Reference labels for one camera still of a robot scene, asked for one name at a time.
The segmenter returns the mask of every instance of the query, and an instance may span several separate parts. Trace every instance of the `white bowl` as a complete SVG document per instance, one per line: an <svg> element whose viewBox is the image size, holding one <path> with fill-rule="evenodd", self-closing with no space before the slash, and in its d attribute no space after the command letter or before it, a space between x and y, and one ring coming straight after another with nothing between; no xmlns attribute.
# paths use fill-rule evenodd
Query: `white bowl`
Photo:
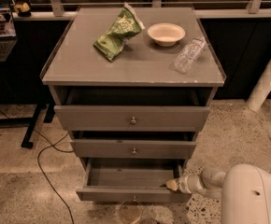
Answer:
<svg viewBox="0 0 271 224"><path fill-rule="evenodd" d="M171 23L152 25L147 32L162 47L171 47L185 36L185 31L182 27Z"/></svg>

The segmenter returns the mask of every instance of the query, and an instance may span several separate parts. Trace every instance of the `power cord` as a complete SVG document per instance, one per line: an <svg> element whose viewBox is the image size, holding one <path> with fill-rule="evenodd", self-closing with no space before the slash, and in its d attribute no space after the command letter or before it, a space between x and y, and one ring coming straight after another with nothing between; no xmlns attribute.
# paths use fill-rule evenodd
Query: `power cord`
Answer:
<svg viewBox="0 0 271 224"><path fill-rule="evenodd" d="M50 144L48 147L44 147L44 148L39 152L39 154L38 154L38 156L37 156L37 163L38 163L38 166L39 166L39 168L40 168L40 170L41 170L43 176L45 176L46 180L47 180L48 183L50 184L50 187L52 188L52 190L58 195L58 197L61 199L61 201L62 201L62 202L64 203L64 205L67 207L68 212L69 212L69 215L70 215L70 218L71 218L71 222L72 222L72 224L74 224L74 219L73 219L72 212L71 212L71 209L70 209L69 205L68 205L68 204L66 203L66 201L62 198L62 196L59 194L59 192L56 190L56 188L51 184L49 178L47 177L47 175L46 175L46 173L44 172L44 170L43 170L43 168L42 168L42 166L41 166L41 163L40 163L40 157L41 157L41 154L42 154L45 150L47 150L47 149L49 149L49 148L51 148L51 147L53 147L53 148L55 148L57 151L63 152L63 153L71 153L71 152L73 152L73 151L60 150L59 148L56 147L56 145L60 144L60 143L68 136L68 133L67 133L63 138L61 138L58 142L56 142L56 143L53 144L53 143L52 143L47 137L45 137L42 133L40 133L40 132L38 132L38 131L36 131L36 130L34 130L34 132L35 132L35 133L38 133L41 137L43 137L44 139L46 139L46 140L49 142L49 144Z"/></svg>

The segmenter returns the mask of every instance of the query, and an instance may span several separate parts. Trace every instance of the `tabletop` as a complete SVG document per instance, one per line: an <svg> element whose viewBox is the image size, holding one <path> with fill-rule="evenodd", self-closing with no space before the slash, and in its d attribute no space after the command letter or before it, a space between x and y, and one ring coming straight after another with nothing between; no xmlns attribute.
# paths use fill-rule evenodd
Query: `tabletop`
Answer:
<svg viewBox="0 0 271 224"><path fill-rule="evenodd" d="M191 7L135 7L145 29L128 41L113 62L107 60L93 43L108 31L120 12L119 7L82 7L43 76L43 83L72 86L223 85L225 74L209 44L186 75L170 68L187 42L205 35ZM162 22L183 27L185 37L173 47L156 45L147 30Z"/></svg>

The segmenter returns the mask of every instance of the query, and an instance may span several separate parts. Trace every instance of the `open drawer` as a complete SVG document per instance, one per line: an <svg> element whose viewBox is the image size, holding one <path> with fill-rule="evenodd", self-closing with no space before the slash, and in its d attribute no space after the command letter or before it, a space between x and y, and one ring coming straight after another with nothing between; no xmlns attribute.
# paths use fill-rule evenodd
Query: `open drawer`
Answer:
<svg viewBox="0 0 271 224"><path fill-rule="evenodd" d="M82 201L186 202L187 194L172 192L165 182L182 175L181 160L88 159Z"/></svg>

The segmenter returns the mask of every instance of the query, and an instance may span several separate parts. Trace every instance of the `black cable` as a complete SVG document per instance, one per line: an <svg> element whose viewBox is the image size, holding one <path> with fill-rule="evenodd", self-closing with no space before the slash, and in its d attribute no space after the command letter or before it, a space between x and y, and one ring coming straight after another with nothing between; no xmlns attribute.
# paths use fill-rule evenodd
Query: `black cable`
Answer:
<svg viewBox="0 0 271 224"><path fill-rule="evenodd" d="M37 133L37 134L39 134L39 135L40 135L41 137L43 137L44 139L46 139L46 140L49 142L50 147L53 147L55 150L57 150L57 151L59 151L59 152L62 152L62 153L73 153L73 152L74 152L73 150L66 151L66 150L61 150L61 149L59 149L58 147L56 147L56 145L60 144L60 142L61 142L62 140L58 141L56 144L53 144L53 143L52 143L46 136L44 136L42 133L38 132L38 131L35 130L35 129L34 129L34 132Z"/></svg>
<svg viewBox="0 0 271 224"><path fill-rule="evenodd" d="M5 116L6 118L10 119L9 116L7 116L1 109L0 109L0 113ZM69 205L66 203L66 201L62 198L62 196L59 194L59 192L55 189L55 187L51 184L49 178L47 177L47 175L45 174L42 166L41 166L41 163L40 163L40 156L41 154L48 148L51 148L53 147L55 150L59 151L59 152L62 152L62 153L72 153L73 150L69 150L69 151L65 151L65 150L61 150L59 148L56 147L56 145L60 144L68 135L69 133L67 133L63 138L61 138L58 142L56 142L55 144L53 144L46 136L44 136L42 133L38 132L37 130L34 129L34 132L39 134L41 137L43 137L46 141L49 142L50 146L49 147L44 147L38 154L37 156L37 163L38 163L38 166L43 174L43 176L45 176L46 180L48 181L48 183L50 184L50 187L53 189L53 191L58 195L58 197L61 199L61 201L65 204L65 206L67 207L68 209L68 212L69 212L69 215L70 215L70 218L71 218L71 222L72 224L74 224L74 219L73 219L73 216L72 216L72 212L71 212L71 209L69 207Z"/></svg>
<svg viewBox="0 0 271 224"><path fill-rule="evenodd" d="M64 152L64 153L72 152L72 151L63 151L63 150L60 150L60 149L58 149L58 148L55 147L56 145L60 144L60 143L68 136L68 133L67 133L63 138L61 138L58 142L56 142L56 143L53 144L53 143L52 143L47 137L45 137L43 134L39 133L39 132L36 131L36 130L34 130L34 131L35 131L36 133L38 133L40 136L42 136L43 138L45 138L45 139L49 142L49 144L50 144L49 147L44 147L44 148L39 152L39 154L38 154L38 156L37 156L37 163L38 163L38 166L39 166L39 168L40 168L40 170L41 170L43 176L45 176L46 180L47 180L48 183L50 184L50 187L53 189L53 191L58 195L58 197L62 200L62 202L64 203L64 205L67 207L68 212L69 212L69 215L70 215L70 218L71 218L71 222L72 222L72 224L74 224L74 219L73 219L72 212L71 212L71 209L70 209L69 205L68 205L68 204L66 203L66 201L61 197L61 195L60 195L59 192L55 189L55 187L50 183L50 180L49 180L49 178L47 177L46 173L44 172L44 170L43 170L43 168L42 168L42 166L41 166L41 163L40 163L40 156L41 156L41 154L42 154L46 149L48 149L48 148L54 147L56 150L58 150L58 151L60 151L60 152Z"/></svg>
<svg viewBox="0 0 271 224"><path fill-rule="evenodd" d="M7 119L10 119L10 117L8 115L6 115L1 109L0 109L0 113L5 116Z"/></svg>

